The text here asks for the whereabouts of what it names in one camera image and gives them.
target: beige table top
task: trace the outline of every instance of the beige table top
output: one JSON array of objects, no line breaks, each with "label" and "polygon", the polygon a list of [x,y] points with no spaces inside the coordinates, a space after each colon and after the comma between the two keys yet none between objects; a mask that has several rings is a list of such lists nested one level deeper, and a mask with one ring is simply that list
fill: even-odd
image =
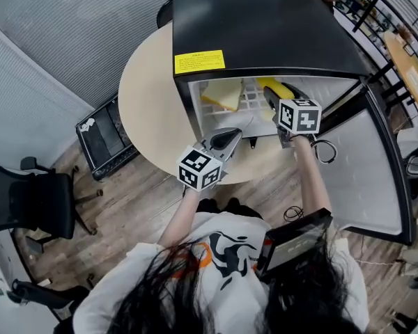
[{"label": "beige table top", "polygon": [[409,56],[393,32],[384,32],[384,41],[405,86],[418,103],[418,57]]},{"label": "beige table top", "polygon": [[[119,84],[119,113],[140,153],[176,175],[176,159],[196,142],[173,81],[172,24],[154,32],[133,53]],[[230,160],[223,184],[246,182],[283,170],[293,151],[282,150],[277,136],[260,137],[256,148],[242,140]]]}]

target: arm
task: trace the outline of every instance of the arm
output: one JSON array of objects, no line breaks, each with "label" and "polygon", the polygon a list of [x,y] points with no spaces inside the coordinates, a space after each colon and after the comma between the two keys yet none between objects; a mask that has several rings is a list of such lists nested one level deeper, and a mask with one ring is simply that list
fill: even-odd
[{"label": "arm", "polygon": [[158,241],[159,245],[168,248],[177,245],[189,235],[199,201],[200,193],[188,188],[178,209],[162,233]]},{"label": "arm", "polygon": [[325,183],[320,176],[319,167],[306,137],[298,136],[293,139],[297,155],[297,167],[300,172],[302,187],[302,203],[305,214],[325,208],[332,210]]}]

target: black office chair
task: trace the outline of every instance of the black office chair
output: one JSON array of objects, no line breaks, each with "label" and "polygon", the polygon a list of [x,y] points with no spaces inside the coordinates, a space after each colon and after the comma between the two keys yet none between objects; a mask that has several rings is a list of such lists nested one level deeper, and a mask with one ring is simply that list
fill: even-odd
[{"label": "black office chair", "polygon": [[167,0],[156,15],[158,28],[166,26],[173,19],[173,0]]},{"label": "black office chair", "polygon": [[36,158],[26,157],[20,169],[37,169],[45,174],[19,175],[0,166],[0,231],[11,228],[41,229],[51,234],[40,240],[26,237],[31,250],[43,253],[43,244],[63,237],[72,239],[75,221],[89,234],[95,235],[96,230],[89,230],[80,218],[75,205],[102,196],[99,190],[92,196],[76,199],[72,193],[75,173],[56,173],[37,164]]},{"label": "black office chair", "polygon": [[65,291],[55,291],[54,289],[34,285],[30,282],[14,280],[12,291],[8,292],[8,298],[14,303],[36,302],[46,305],[51,309],[68,307],[71,317],[61,321],[56,328],[54,328],[53,334],[74,334],[72,317],[76,309],[89,293],[89,289],[82,286],[76,286]]}]

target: long black hair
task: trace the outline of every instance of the long black hair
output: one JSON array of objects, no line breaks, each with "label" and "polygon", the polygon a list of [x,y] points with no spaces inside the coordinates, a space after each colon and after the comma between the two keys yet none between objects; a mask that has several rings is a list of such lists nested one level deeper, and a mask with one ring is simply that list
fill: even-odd
[{"label": "long black hair", "polygon": [[[215,333],[212,313],[199,302],[197,241],[168,248],[151,261],[124,298],[108,334]],[[348,292],[323,239],[305,265],[270,283],[268,304],[256,318],[257,333],[361,333],[344,308]]]}]

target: yellow sticker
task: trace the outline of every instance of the yellow sticker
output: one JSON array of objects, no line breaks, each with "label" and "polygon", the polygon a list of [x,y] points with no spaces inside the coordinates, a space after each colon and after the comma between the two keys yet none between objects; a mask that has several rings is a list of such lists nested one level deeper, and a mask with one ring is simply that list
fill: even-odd
[{"label": "yellow sticker", "polygon": [[175,56],[175,74],[219,70],[224,67],[223,51],[205,51]]}]

